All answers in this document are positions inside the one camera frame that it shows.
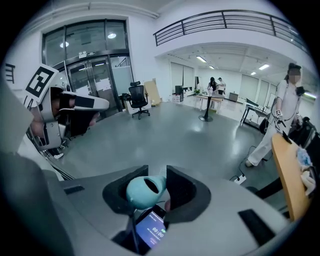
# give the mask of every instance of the glass wall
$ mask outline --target glass wall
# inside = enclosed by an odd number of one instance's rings
[[[127,48],[124,23],[108,21],[105,29],[108,50]]]
[[[92,22],[66,28],[66,59],[81,53],[106,50],[105,23]]]
[[[65,59],[63,46],[64,29],[49,33],[44,39],[44,60],[48,66],[53,66]]]
[[[129,53],[125,21],[122,20],[104,19],[67,25],[44,34],[43,46],[42,62],[51,67],[84,53],[96,52],[94,56],[112,54],[107,50],[118,50],[117,54]]]
[[[129,57],[111,57],[110,62],[118,96],[128,93],[130,83],[133,81]]]

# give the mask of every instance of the black bag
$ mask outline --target black bag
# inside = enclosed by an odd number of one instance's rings
[[[259,130],[262,134],[266,134],[268,126],[269,126],[269,117],[265,117],[259,126]]]

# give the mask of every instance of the balcony railing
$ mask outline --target balcony railing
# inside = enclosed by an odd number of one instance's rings
[[[237,29],[261,32],[281,38],[308,53],[292,24],[282,18],[252,10],[217,10],[176,21],[154,33],[156,46],[170,40],[208,30]]]

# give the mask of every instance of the ceiling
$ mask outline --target ceiling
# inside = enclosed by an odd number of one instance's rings
[[[247,44],[239,43],[210,43],[193,45],[170,52],[170,55],[193,63],[200,69],[209,69],[213,66],[218,70],[235,71],[250,75],[256,72],[254,77],[277,85],[287,74],[289,63],[296,63],[293,59],[277,52]],[[201,56],[207,63],[196,58]],[[264,70],[259,68],[268,64]],[[302,85],[312,93],[317,91],[317,78],[302,67]]]
[[[156,13],[159,9],[163,8],[164,6],[173,1],[174,0],[50,0],[48,1],[47,6],[54,6],[57,9],[72,4],[104,2],[135,6]]]

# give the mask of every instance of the cardboard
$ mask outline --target cardboard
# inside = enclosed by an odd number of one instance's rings
[[[160,99],[158,88],[155,81],[153,80],[153,81],[144,82],[144,88],[146,93],[151,99],[151,105],[156,106],[160,104],[161,99]]]

